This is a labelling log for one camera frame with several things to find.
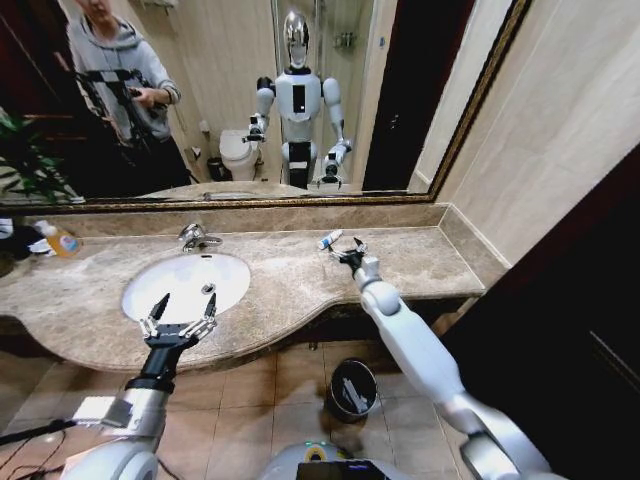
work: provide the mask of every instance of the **toilet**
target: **toilet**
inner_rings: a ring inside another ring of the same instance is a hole
[[[242,142],[247,130],[223,130],[220,135],[222,163],[231,172],[234,181],[253,180],[260,150],[256,142]]]

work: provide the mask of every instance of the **humanoid robot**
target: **humanoid robot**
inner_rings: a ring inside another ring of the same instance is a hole
[[[320,112],[321,98],[329,110],[336,144],[322,161],[324,175],[317,183],[338,183],[338,167],[351,151],[351,142],[344,138],[344,116],[340,106],[340,86],[335,78],[320,79],[306,66],[309,50],[309,30],[304,16],[290,12],[284,21],[284,43],[289,53],[289,67],[275,83],[268,77],[258,79],[257,112],[251,117],[249,135],[244,142],[266,140],[269,111],[275,98],[282,117],[285,143],[282,145],[283,180],[298,188],[307,188],[312,180],[318,148],[312,140],[313,122]]]
[[[441,417],[469,435],[460,448],[471,472],[482,480],[561,480],[527,436],[504,413],[480,403],[466,392],[455,359],[424,320],[411,311],[398,291],[380,277],[379,261],[367,256],[367,246],[329,249],[348,265],[360,291],[364,310],[412,385],[429,398]],[[89,451],[67,469],[63,480],[152,480],[158,473],[155,455],[162,437],[166,404],[182,352],[214,331],[217,323],[215,291],[202,318],[193,323],[158,324],[170,301],[167,294],[146,319],[140,320],[151,352],[140,374],[127,383],[122,397],[89,397],[70,421],[0,437],[0,445],[17,442],[73,425],[108,427],[103,435],[114,441]],[[411,477],[377,460],[349,459],[325,442],[306,442],[285,448],[260,475],[260,480],[391,479]]]

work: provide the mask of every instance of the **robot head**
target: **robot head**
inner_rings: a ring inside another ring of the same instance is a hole
[[[283,33],[291,68],[304,68],[309,50],[309,29],[304,16],[293,10],[289,12],[284,20]]]

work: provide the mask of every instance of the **gray hoodie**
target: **gray hoodie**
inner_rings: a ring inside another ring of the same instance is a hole
[[[84,73],[90,70],[137,69],[153,88],[167,90],[172,104],[178,103],[181,96],[180,90],[167,75],[167,71],[151,45],[129,22],[119,17],[116,17],[116,20],[120,29],[116,37],[110,41],[98,39],[84,15],[69,23],[67,35],[75,70]],[[135,79],[127,81],[126,84],[131,87],[142,86]],[[125,109],[118,104],[115,96],[104,83],[94,85],[109,115],[118,126],[121,136],[129,140],[131,124]],[[171,136],[166,108],[153,108],[155,115],[152,117],[146,108],[138,105],[137,102],[133,104],[154,137],[165,140]]]

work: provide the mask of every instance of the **mirror frame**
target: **mirror frame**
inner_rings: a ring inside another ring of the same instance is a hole
[[[318,197],[280,197],[256,199],[225,200],[182,200],[153,202],[152,199],[97,198],[82,204],[22,204],[0,205],[0,215],[51,215],[74,213],[120,213],[120,212],[161,212],[180,210],[210,210],[237,208],[305,207],[305,206],[343,206],[343,205],[381,205],[433,203],[438,197],[453,164],[458,157],[473,123],[482,108],[493,81],[506,57],[511,44],[524,20],[533,0],[512,0],[498,31],[493,46],[487,55],[484,66],[465,109],[456,125],[440,165],[427,193],[363,192],[353,195],[325,195]]]

